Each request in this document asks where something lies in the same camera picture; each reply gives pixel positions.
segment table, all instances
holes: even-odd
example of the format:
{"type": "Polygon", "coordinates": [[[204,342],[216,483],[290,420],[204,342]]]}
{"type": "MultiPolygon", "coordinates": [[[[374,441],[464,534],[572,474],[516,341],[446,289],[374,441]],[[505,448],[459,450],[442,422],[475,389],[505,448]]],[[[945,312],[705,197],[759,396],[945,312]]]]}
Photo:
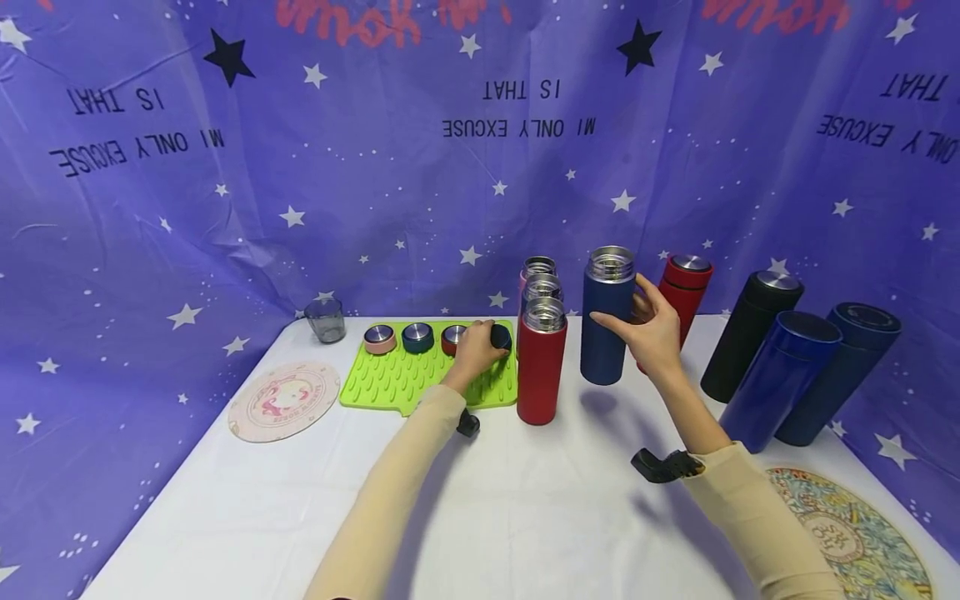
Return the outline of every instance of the table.
{"type": "MultiPolygon", "coordinates": [[[[374,319],[347,319],[323,347],[290,324],[248,380],[285,363],[333,365],[346,379],[374,319]]],[[[699,380],[726,318],[700,316],[684,347],[699,380]]],[[[570,319],[557,418],[531,427],[510,408],[478,411],[424,485],[389,598],[540,600],[755,597],[726,541],[682,485],[654,485],[630,466],[680,439],[656,390],[625,360],[616,385],[579,372],[580,318],[570,319]]],[[[722,404],[706,400],[714,415],[722,404]]],[[[85,600],[301,600],[374,461],[402,425],[395,412],[335,404],[273,444],[229,433],[227,409],[87,589],[85,600]]],[[[830,432],[809,448],[774,441],[768,467],[805,468],[873,504],[923,557],[940,594],[960,588],[956,564],[830,432]]]]}

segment black thermos bottle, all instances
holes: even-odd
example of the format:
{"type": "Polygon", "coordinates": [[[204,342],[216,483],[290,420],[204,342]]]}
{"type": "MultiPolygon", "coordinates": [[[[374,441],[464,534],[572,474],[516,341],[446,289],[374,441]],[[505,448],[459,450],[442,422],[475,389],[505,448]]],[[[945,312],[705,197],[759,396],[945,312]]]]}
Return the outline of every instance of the black thermos bottle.
{"type": "Polygon", "coordinates": [[[747,278],[700,380],[707,396],[730,402],[774,319],[792,310],[803,294],[804,285],[788,275],[757,271],[747,278]]]}

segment woman's right hand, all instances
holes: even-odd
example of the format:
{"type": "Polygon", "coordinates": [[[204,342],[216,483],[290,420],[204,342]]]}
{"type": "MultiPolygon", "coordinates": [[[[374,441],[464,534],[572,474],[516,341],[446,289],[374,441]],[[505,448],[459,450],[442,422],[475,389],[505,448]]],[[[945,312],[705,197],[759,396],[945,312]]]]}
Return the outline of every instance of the woman's right hand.
{"type": "Polygon", "coordinates": [[[630,323],[606,313],[591,312],[590,317],[620,336],[634,359],[651,378],[682,371],[680,363],[680,317],[657,286],[636,274],[634,315],[630,323]]]}

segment red thermos bottle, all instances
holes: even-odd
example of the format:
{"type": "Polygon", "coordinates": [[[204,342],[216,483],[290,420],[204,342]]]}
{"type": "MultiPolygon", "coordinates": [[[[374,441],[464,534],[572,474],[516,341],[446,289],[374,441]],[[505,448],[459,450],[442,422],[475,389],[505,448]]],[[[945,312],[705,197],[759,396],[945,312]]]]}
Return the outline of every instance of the red thermos bottle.
{"type": "Polygon", "coordinates": [[[528,301],[517,330],[523,360],[518,362],[516,413],[526,423],[546,425],[557,415],[566,346],[564,303],[556,298],[528,301]]]}
{"type": "Polygon", "coordinates": [[[657,286],[663,297],[677,311],[680,317],[680,347],[684,347],[686,334],[690,332],[693,318],[700,307],[713,275],[713,265],[700,256],[690,254],[673,255],[666,261],[663,278],[657,286]]]}

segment blue thermos bottle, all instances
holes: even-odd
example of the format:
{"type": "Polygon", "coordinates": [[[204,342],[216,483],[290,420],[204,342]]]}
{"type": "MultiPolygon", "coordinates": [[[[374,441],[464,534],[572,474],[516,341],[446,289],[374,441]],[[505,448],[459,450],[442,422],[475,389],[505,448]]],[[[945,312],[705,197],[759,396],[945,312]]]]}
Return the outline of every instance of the blue thermos bottle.
{"type": "Polygon", "coordinates": [[[634,312],[634,253],[603,246],[590,253],[584,272],[584,318],[580,334],[580,374],[596,385],[611,385],[623,374],[626,343],[597,324],[598,311],[629,321],[634,312]]]}
{"type": "Polygon", "coordinates": [[[842,302],[827,320],[840,328],[843,342],[777,431],[786,444],[812,444],[900,336],[900,319],[867,304],[842,302]]]}
{"type": "Polygon", "coordinates": [[[795,310],[779,313],[720,417],[727,435],[754,454],[765,448],[841,339],[840,329],[826,319],[795,310]]]}

